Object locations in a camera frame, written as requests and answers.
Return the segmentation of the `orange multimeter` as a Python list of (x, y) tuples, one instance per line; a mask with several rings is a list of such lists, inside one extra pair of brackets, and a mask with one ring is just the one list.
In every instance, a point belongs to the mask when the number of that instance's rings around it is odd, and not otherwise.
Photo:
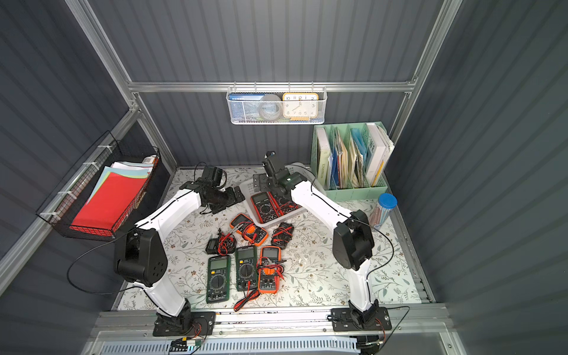
[(277, 246), (265, 246), (261, 249), (257, 263), (258, 283), (260, 294), (276, 294), (283, 275), (281, 265), (281, 249)]

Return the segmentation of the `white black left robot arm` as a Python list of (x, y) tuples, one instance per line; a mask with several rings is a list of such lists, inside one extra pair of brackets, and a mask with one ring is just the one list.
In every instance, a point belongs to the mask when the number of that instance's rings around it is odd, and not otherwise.
[(185, 183), (169, 201), (117, 239), (115, 273), (141, 288), (160, 315), (179, 317), (189, 308), (189, 302), (167, 275), (165, 239), (189, 214), (201, 207), (210, 206), (213, 212), (220, 212), (244, 200), (239, 187), (220, 190), (211, 183)]

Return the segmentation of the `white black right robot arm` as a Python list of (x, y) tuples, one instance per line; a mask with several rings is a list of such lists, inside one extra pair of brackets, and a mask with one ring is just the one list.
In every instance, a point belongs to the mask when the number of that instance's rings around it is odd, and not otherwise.
[(284, 196), (312, 213), (332, 234), (332, 253), (347, 274), (350, 288), (349, 306), (363, 314), (377, 304), (371, 299), (368, 273), (373, 256), (374, 236), (368, 217), (361, 210), (351, 211), (332, 201), (304, 175), (284, 170), (281, 179), (266, 173), (253, 176), (259, 192)]

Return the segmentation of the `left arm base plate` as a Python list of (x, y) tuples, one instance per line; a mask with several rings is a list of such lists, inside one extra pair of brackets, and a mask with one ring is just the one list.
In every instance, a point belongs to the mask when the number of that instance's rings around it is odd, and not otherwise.
[(214, 329), (215, 312), (192, 312), (179, 317), (168, 317), (157, 313), (152, 335), (154, 337), (209, 336)]

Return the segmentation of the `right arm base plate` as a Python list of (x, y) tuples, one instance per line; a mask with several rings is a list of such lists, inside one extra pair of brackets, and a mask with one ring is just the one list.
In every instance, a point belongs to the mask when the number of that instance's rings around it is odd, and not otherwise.
[(327, 315), (334, 331), (390, 331), (393, 326), (385, 307), (372, 306), (365, 312), (352, 308), (335, 308)]

